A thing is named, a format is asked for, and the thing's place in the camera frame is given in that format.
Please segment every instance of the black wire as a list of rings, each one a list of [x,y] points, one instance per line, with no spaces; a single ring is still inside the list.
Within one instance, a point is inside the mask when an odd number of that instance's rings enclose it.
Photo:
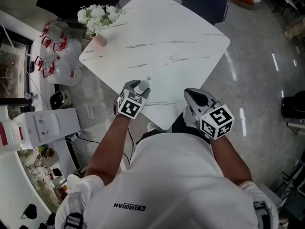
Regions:
[[[294,134],[297,135],[297,133],[298,133],[299,131],[297,130],[297,131],[295,132],[293,129],[291,129],[291,127],[288,125],[288,122],[285,120],[285,117],[284,117],[283,115],[282,115],[282,117],[283,117],[284,121],[286,122],[288,128],[289,128],[290,130],[292,130],[292,132],[293,132]]]
[[[87,139],[84,139],[84,138],[80,138],[79,136],[78,136],[78,138],[81,139],[81,140],[87,141],[87,142],[98,143],[98,144],[100,144],[99,142],[87,140]],[[127,161],[128,161],[128,164],[130,165],[130,161],[129,161],[129,159],[128,159],[128,156],[127,156],[125,153],[123,153],[123,154],[126,156]]]
[[[132,155],[133,155],[135,149],[134,149],[133,138],[132,138],[132,135],[130,134],[129,128],[127,128],[127,131],[128,131],[128,133],[129,133],[130,139],[132,140],[132,154],[130,155],[130,160],[131,160],[131,159],[132,159]]]

